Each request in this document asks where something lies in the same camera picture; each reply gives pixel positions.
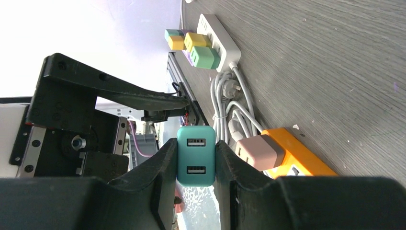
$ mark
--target usb charger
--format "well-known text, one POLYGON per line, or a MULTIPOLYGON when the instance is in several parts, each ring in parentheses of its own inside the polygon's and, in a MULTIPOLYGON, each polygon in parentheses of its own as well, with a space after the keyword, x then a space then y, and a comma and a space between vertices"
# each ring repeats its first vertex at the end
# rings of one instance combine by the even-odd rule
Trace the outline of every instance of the usb charger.
POLYGON ((183 126, 178 131, 178 181, 187 187, 215 181, 216 134, 210 126, 183 126))

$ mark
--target black cable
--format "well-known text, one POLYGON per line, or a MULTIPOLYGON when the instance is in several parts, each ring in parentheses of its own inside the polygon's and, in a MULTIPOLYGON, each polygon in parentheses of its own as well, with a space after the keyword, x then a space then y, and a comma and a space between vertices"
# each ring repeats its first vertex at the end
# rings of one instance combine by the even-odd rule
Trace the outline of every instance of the black cable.
POLYGON ((176 82, 172 82, 172 87, 175 89, 175 92, 166 93, 166 95, 175 95, 178 94, 180 96, 180 86, 176 82))

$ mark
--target table surface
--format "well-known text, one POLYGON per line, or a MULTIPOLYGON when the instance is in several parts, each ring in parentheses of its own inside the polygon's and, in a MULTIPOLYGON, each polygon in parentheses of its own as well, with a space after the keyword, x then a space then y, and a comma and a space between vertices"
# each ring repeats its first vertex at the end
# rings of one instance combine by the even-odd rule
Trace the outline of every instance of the table surface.
MULTIPOLYGON (((265 127, 288 128, 340 175, 405 185, 405 12, 403 0, 196 0, 185 25, 217 15, 265 127)), ((216 71, 176 59, 209 119, 216 71)))

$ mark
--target white power strip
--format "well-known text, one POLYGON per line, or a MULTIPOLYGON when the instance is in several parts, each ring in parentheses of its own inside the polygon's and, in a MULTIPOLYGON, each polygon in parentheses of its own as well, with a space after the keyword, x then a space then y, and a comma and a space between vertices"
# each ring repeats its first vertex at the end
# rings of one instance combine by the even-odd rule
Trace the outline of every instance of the white power strip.
POLYGON ((212 42, 212 48, 219 54, 220 64, 216 68, 217 72, 230 70, 229 64, 231 62, 238 64, 241 58, 241 50, 214 14, 202 13, 196 32, 207 35, 212 42))

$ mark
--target bright background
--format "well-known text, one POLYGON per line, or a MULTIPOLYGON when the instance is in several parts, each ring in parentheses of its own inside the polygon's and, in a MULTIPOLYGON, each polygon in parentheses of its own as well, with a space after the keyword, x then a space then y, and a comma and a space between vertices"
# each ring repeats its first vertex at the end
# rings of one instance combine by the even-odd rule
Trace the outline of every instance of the bright background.
POLYGON ((179 21, 179 0, 2 1, 0 97, 33 95, 44 58, 57 52, 164 91, 164 30, 179 21))

